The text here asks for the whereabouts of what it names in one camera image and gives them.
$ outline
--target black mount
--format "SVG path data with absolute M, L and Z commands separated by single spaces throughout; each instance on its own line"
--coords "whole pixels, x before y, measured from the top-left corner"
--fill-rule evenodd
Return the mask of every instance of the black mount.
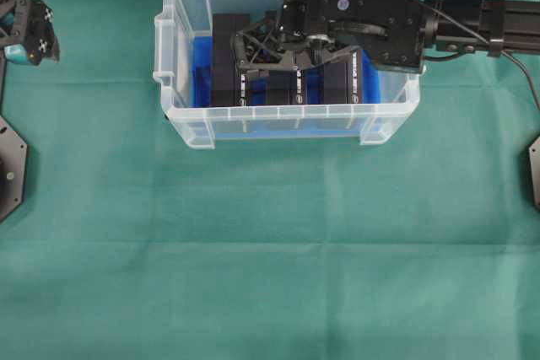
M 0 106 L 7 60 L 0 57 Z M 23 202 L 26 154 L 23 138 L 0 116 L 0 222 Z

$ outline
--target cable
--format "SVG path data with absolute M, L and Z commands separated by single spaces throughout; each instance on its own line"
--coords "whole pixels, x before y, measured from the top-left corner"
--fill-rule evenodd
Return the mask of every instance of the cable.
M 465 31 L 466 33 L 472 35 L 474 38 L 476 38 L 477 40 L 483 42 L 485 45 L 487 45 L 487 46 L 489 45 L 489 41 L 486 38 L 484 38 L 482 35 L 480 35 L 479 33 L 477 33 L 474 30 L 469 29 L 466 25 L 460 23 L 459 21 L 457 21 L 453 17 L 449 16 L 448 14 L 446 14 L 444 12 L 441 12 L 439 9 L 432 8 L 427 3 L 425 3 L 425 2 L 423 2 L 421 0 L 409 0 L 409 1 L 411 1 L 413 3 L 417 3 L 418 5 L 422 6 L 423 8 L 426 8 L 429 11 L 431 11 L 431 12 L 433 12 L 435 14 L 438 14 L 443 19 L 446 19 L 446 20 L 450 21 L 456 27 L 458 27 L 459 29 L 461 29 L 461 30 Z M 517 58 L 512 56 L 508 51 L 502 51 L 501 55 L 503 55 L 505 58 L 507 58 L 508 60 L 515 63 L 521 69 L 521 71 L 523 72 L 523 74 L 526 77 L 527 82 L 529 83 L 529 88 L 531 89 L 531 93 L 532 93 L 532 97 L 534 98 L 534 102 L 537 105 L 537 108 L 540 110 L 540 97 L 538 97 L 536 88 L 534 86 L 534 82 L 532 80 L 532 76 L 529 73 L 529 71 L 527 70 L 527 67 L 523 64 L 523 62 L 521 62 L 520 60 L 518 60 Z
M 453 61 L 454 59 L 461 58 L 464 54 L 451 54 L 447 56 L 429 56 L 424 55 L 424 60 L 430 62 L 447 62 Z

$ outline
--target green tablecloth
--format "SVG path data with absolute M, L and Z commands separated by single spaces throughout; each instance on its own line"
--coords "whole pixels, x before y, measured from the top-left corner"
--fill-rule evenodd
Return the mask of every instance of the green tablecloth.
M 384 146 L 194 151 L 151 78 L 161 0 L 46 2 L 62 61 L 4 98 L 30 160 L 1 359 L 540 358 L 540 119 L 509 62 L 430 65 Z

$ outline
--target metal bracket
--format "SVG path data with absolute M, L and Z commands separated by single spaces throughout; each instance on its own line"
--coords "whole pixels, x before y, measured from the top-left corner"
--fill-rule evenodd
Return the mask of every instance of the metal bracket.
M 534 205 L 540 210 L 540 137 L 529 147 Z
M 7 61 L 0 57 L 0 106 Z M 0 116 L 0 222 L 23 202 L 28 145 Z
M 28 146 L 0 117 L 0 222 L 23 202 Z

